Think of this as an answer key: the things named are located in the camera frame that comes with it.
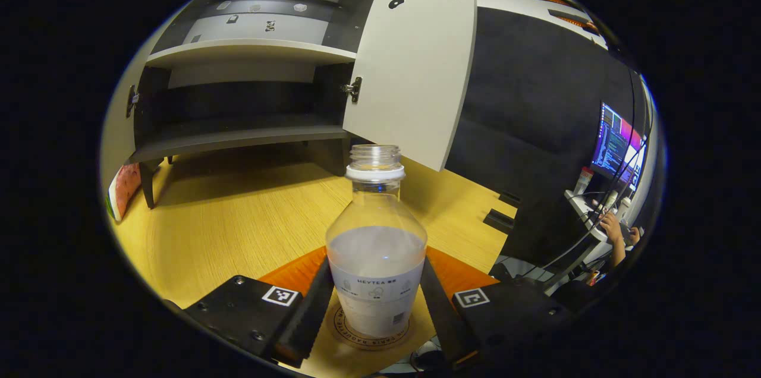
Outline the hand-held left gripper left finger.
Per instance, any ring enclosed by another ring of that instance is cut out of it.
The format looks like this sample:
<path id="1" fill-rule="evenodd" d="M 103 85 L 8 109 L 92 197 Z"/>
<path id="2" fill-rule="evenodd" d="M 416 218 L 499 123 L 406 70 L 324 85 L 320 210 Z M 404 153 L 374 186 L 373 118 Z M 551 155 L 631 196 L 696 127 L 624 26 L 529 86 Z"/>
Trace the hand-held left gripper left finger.
<path id="1" fill-rule="evenodd" d="M 321 247 L 259 279 L 234 275 L 183 313 L 248 354 L 299 367 L 312 353 L 332 293 Z"/>

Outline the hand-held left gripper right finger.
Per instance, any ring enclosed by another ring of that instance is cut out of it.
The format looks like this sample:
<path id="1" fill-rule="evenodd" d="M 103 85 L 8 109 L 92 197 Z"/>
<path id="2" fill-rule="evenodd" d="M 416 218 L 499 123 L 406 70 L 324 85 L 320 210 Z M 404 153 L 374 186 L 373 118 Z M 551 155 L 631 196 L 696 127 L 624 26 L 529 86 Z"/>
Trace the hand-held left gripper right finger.
<path id="1" fill-rule="evenodd" d="M 450 367 L 509 359 L 574 318 L 535 283 L 500 281 L 433 247 L 426 249 L 420 285 Z"/>

